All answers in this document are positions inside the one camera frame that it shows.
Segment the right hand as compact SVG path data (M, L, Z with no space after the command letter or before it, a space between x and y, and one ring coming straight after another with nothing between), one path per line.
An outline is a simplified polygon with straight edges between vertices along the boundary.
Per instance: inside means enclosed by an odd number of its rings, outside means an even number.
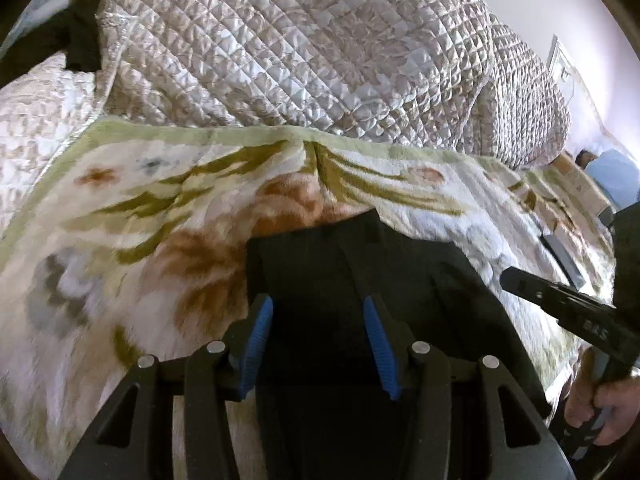
M570 394L565 403L564 419L574 428L579 428L592 419L596 409L612 408L594 444L605 446L620 440L639 415L639 378L627 377L617 382L597 386L592 379L594 367L593 352L582 352L577 376L570 386Z

